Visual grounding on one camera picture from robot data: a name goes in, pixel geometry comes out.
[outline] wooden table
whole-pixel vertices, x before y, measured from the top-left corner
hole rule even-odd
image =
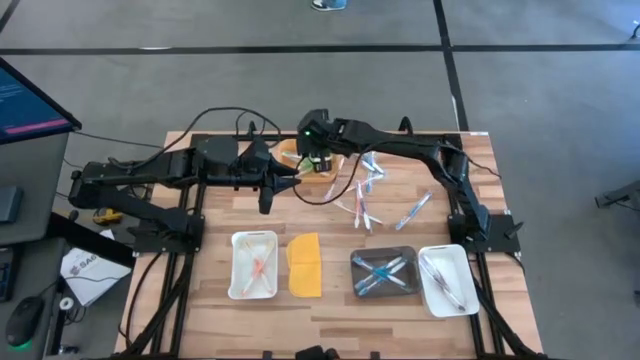
[[[169,133],[167,143],[179,134]],[[461,137],[464,150],[472,159],[497,171],[486,133],[462,133]],[[188,146],[189,141],[190,135],[175,149]],[[419,295],[363,301],[353,294],[349,264],[353,250],[398,245],[419,250],[450,243],[447,193],[426,166],[385,154],[380,154],[378,161],[388,176],[375,184],[367,203],[369,212],[385,225],[375,225],[373,234],[354,229],[353,216],[337,206],[306,205],[290,190],[275,198],[270,215],[260,215],[257,195],[251,190],[209,188],[203,207],[206,233],[193,268],[180,356],[260,358],[262,351],[271,350],[275,357],[293,358],[298,350],[322,345],[335,348],[343,359],[368,358],[371,351],[380,351],[383,359],[475,359],[468,317],[435,318],[425,310]],[[351,164],[353,158],[345,164],[341,177],[350,175]],[[363,178],[364,172],[358,171],[356,178]],[[474,166],[470,179],[480,202],[491,212],[502,213],[506,209],[500,179]],[[326,189],[327,185],[316,185],[301,192],[313,197],[321,196]],[[396,232],[395,223],[427,190],[433,192],[432,200],[402,231]],[[191,193],[193,203],[195,191]],[[352,194],[343,198],[349,206],[353,206]],[[178,198],[178,191],[156,186],[152,201],[171,207],[177,206]],[[273,230],[278,234],[279,289],[273,299],[234,301],[227,296],[231,235],[247,230]],[[322,254],[323,296],[316,299],[296,298],[287,289],[285,247],[297,235],[308,232],[319,233]],[[136,263],[123,324],[133,289],[152,257],[143,256]],[[498,309],[525,344],[542,351],[522,270],[502,254],[488,254],[487,260]],[[162,256],[142,286],[133,316],[133,335],[144,328],[158,306],[165,264],[166,256]],[[170,313],[163,350],[169,347],[173,319]],[[486,350],[492,352],[482,309],[481,321]],[[123,348],[120,337],[116,350]]]

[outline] computer screen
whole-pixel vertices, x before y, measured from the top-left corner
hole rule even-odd
[[[80,127],[71,114],[0,59],[0,144]]]

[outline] black mouse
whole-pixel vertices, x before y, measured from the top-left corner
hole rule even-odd
[[[13,347],[25,345],[36,333],[44,300],[39,296],[29,296],[16,306],[7,321],[7,343]]]

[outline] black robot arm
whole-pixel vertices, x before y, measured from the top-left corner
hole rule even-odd
[[[182,208],[165,209],[137,199],[119,186],[162,184],[187,189],[195,184],[241,187],[260,191],[261,214],[271,210],[274,195],[299,183],[297,170],[277,162],[260,137],[238,155],[238,142],[231,136],[212,137],[194,147],[165,152],[144,166],[114,161],[88,163],[73,173],[69,202],[80,209],[112,208],[145,220],[131,228],[136,236],[134,251],[189,253],[200,248],[204,217]]]
[[[298,125],[297,147],[300,155],[309,157],[317,172],[330,170],[330,153],[350,156],[375,150],[420,160],[460,205],[467,239],[487,240],[491,218],[469,182],[469,159],[449,144],[379,131],[357,120],[330,121],[327,110],[313,110]]]

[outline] green light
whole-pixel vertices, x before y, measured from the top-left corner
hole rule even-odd
[[[26,351],[26,350],[31,349],[31,343],[32,343],[32,340],[29,340],[29,341],[27,341],[26,343],[24,343],[22,345],[9,346],[9,348],[11,350],[14,350],[14,351]]]

